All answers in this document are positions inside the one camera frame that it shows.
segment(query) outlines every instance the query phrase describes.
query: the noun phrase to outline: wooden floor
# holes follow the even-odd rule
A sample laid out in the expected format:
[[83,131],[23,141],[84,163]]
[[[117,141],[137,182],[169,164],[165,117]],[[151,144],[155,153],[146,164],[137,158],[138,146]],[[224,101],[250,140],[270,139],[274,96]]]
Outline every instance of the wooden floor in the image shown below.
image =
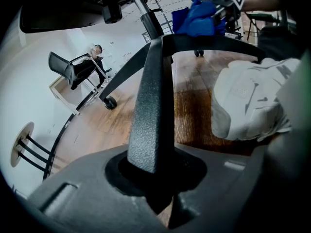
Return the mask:
[[[187,51],[175,54],[173,59],[175,142],[204,150],[250,154],[256,141],[233,142],[212,135],[211,91],[219,72],[229,62],[255,58],[209,50],[203,57]],[[107,110],[100,100],[81,108],[58,144],[52,173],[83,155],[128,143],[142,71],[112,93],[118,102],[113,111]]]

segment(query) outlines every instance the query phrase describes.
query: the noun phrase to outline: bar stool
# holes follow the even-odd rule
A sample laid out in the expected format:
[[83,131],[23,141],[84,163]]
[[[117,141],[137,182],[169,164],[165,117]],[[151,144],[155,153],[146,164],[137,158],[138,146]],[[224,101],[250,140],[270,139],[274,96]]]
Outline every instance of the bar stool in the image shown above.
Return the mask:
[[[35,124],[33,122],[29,122],[20,130],[20,132],[16,136],[11,149],[11,166],[16,167],[19,161],[21,159],[24,159],[29,164],[33,165],[37,169],[44,172],[43,179],[45,179],[50,173],[54,153],[51,153],[51,151],[47,150],[45,147],[41,146],[34,139],[31,138],[31,135],[34,131],[34,127]],[[49,155],[48,158],[46,159],[37,152],[33,151],[30,147],[28,147],[29,142],[32,142],[36,147],[41,149],[44,153],[48,154]],[[31,159],[29,159],[28,157],[26,157],[24,155],[25,150],[38,160],[44,162],[46,166],[42,167],[37,163],[35,163],[34,161],[32,161]]]

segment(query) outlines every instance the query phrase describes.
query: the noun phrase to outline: black mesh chair back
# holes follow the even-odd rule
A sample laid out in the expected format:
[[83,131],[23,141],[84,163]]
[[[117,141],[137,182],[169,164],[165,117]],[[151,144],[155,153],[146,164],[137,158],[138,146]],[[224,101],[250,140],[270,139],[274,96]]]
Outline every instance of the black mesh chair back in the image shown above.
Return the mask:
[[58,56],[56,53],[50,52],[49,54],[49,67],[51,71],[56,72],[66,78],[70,85],[75,78],[74,65],[68,60]]

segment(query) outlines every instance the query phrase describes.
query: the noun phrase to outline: metal pole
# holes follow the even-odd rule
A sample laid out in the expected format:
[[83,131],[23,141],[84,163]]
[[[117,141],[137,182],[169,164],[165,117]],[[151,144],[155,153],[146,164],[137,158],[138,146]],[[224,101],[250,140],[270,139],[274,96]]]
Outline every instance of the metal pole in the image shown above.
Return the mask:
[[22,142],[22,140],[18,141],[18,144],[20,144],[25,150],[27,150],[30,154],[32,154],[34,157],[39,159],[40,161],[43,161],[44,163],[48,163],[48,160],[43,158],[41,155],[33,151],[31,148],[29,148],[25,143]]
[[[155,0],[155,2],[157,3],[158,7],[162,10],[162,7],[161,7],[160,4],[158,3],[158,1]],[[165,15],[165,13],[164,13],[163,10],[162,10],[162,13],[163,13],[164,19],[166,20],[167,24],[169,25],[169,28],[170,28],[171,33],[174,33],[173,30],[172,30],[172,28],[171,28],[171,26],[170,26],[169,21],[168,21],[167,18],[166,18],[166,15]]]
[[100,71],[100,73],[101,73],[107,80],[109,80],[108,77],[106,76],[106,74],[103,72],[103,70],[101,70],[101,69],[99,68],[99,66],[97,65],[97,63],[95,62],[95,60],[94,60],[92,57],[91,57],[91,61],[93,61],[94,65],[95,65],[96,68]]
[[27,158],[25,155],[23,155],[21,152],[18,152],[18,155],[23,158],[25,161],[27,161],[28,163],[30,163],[31,165],[33,165],[34,167],[40,169],[41,171],[45,171],[45,168],[43,168],[42,166],[39,166],[37,163],[34,163],[31,159]]
[[136,6],[138,7],[139,11],[142,15],[150,12],[150,9],[148,8],[146,2],[144,0],[134,0]]
[[28,140],[30,140],[36,147],[40,148],[42,151],[46,152],[47,154],[50,154],[51,151],[48,151],[46,148],[41,146],[39,143],[37,143],[35,140],[33,140],[29,135],[26,136]]

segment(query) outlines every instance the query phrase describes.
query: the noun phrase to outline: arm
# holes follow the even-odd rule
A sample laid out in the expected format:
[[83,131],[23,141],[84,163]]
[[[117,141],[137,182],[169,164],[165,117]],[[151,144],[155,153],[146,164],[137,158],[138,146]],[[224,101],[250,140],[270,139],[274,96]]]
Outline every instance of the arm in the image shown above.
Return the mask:
[[92,49],[91,51],[92,51],[92,58],[94,60],[96,60],[97,59],[97,52],[94,49]]
[[280,9],[280,0],[245,0],[242,11],[275,11]]

